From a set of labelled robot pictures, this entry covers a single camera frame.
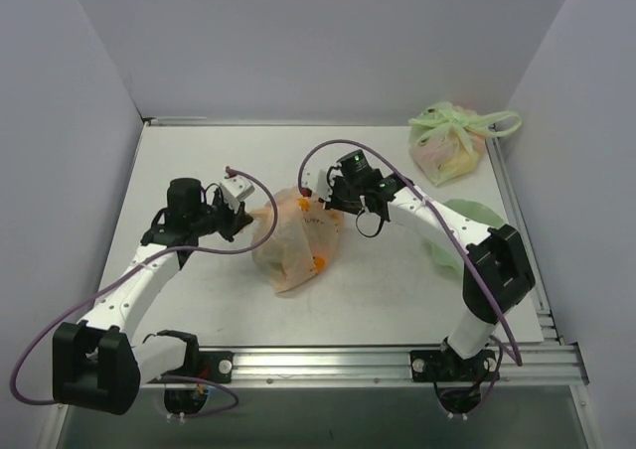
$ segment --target plastic bag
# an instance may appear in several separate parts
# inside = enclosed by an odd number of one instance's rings
[[[513,118],[507,129],[492,131],[489,126]],[[408,122],[409,152],[412,159],[435,186],[472,172],[486,150],[486,138],[507,136],[521,126],[521,116],[513,111],[478,115],[448,101],[431,105]]]
[[[303,198],[296,189],[275,196],[278,225],[273,235],[251,256],[276,293],[300,285],[322,272],[333,261],[343,226],[343,214],[325,211],[318,201]],[[271,204],[250,212],[260,220],[253,241],[271,228]]]

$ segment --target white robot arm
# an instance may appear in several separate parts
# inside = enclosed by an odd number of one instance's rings
[[[499,229],[468,220],[427,196],[424,202],[396,175],[384,177],[369,165],[362,150],[338,160],[337,166],[318,173],[305,172],[303,188],[325,203],[326,209],[350,214],[371,212],[384,222],[403,225],[446,249],[464,264],[438,217],[425,202],[434,204],[497,300],[508,313],[532,290],[535,277],[519,233],[509,225]],[[464,315],[445,343],[461,361],[484,350],[498,319],[479,285],[464,272]]]
[[[53,336],[53,394],[60,403],[123,414],[139,386],[167,372],[197,374],[197,337],[176,331],[159,332],[130,346],[142,317],[161,289],[181,270],[199,237],[218,232],[228,241],[252,217],[244,199],[253,184],[241,176],[219,183],[211,203],[196,179],[170,183],[167,207],[141,239],[124,273],[142,266],[133,276],[104,295],[77,324],[63,323]],[[175,251],[166,251],[177,247]],[[158,252],[164,255],[155,259]]]

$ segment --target orange object in bag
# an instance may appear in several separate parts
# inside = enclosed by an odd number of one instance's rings
[[[274,291],[281,293],[315,277],[333,261],[343,213],[325,211],[321,203],[303,198],[294,188],[282,190],[274,198],[278,205],[278,225],[251,256]],[[271,204],[249,214],[259,220],[252,238],[252,242],[256,242],[271,228]]]

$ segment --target metal frame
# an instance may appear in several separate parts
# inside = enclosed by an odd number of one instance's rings
[[[151,119],[146,126],[211,125],[209,120]],[[576,405],[588,447],[601,448],[598,427],[589,404],[587,375],[578,347],[565,345],[559,337],[550,310],[548,295],[537,266],[528,230],[519,209],[498,140],[489,140],[487,149],[510,223],[520,232],[537,277],[532,297],[545,341],[522,345],[524,365],[516,367],[504,358],[501,380],[504,385],[568,385]],[[409,352],[433,347],[330,347],[330,348],[202,348],[203,352],[231,351],[234,355],[231,387],[421,387],[411,380]],[[142,390],[186,387],[179,383],[150,383]],[[40,448],[56,447],[67,407],[51,408],[38,443]]]

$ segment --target black bracket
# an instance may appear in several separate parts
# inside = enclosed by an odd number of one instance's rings
[[[168,206],[155,215],[150,229],[143,234],[142,245],[198,245],[200,237],[215,232],[232,242],[237,233],[253,222],[253,217],[245,212],[245,203],[240,203],[238,210],[233,211],[220,188],[216,188],[212,202],[208,204],[201,181],[194,178],[173,179],[166,201]],[[191,254],[192,251],[187,250],[177,252],[181,268]]]
[[[180,371],[180,369],[171,374],[197,376],[218,384],[228,384],[232,382],[233,365],[234,353],[223,351],[199,353],[199,346],[197,344],[196,371],[192,372],[192,367],[190,367],[185,372]],[[164,391],[163,403],[166,410],[172,414],[196,414],[204,407],[208,400],[207,391],[207,388],[205,388],[204,392],[201,392],[200,388],[194,390],[166,389]]]
[[[347,214],[358,215],[363,209],[361,196],[369,212],[377,214],[389,222],[388,203],[396,198],[396,193],[406,186],[405,182],[391,174],[383,177],[379,169],[372,168],[362,150],[356,150],[338,160],[342,176],[333,181],[331,200],[325,209],[335,209]]]
[[[497,359],[492,350],[482,350],[475,357],[461,360],[452,351],[413,350],[410,374],[414,382],[470,382],[498,380],[494,372]]]
[[[180,376],[195,376],[201,370],[201,354],[199,353],[199,339],[196,335],[177,330],[162,330],[157,332],[158,337],[177,338],[186,344],[186,355],[183,364],[169,372]]]
[[[519,304],[535,286],[528,254],[519,232],[510,225],[489,228],[490,235],[480,244],[470,244],[468,258],[506,314]],[[467,269],[464,270],[462,291],[466,307],[482,322],[496,325],[497,315],[479,284]]]
[[[137,396],[140,373],[126,334],[63,323],[53,335],[53,399],[125,413]]]

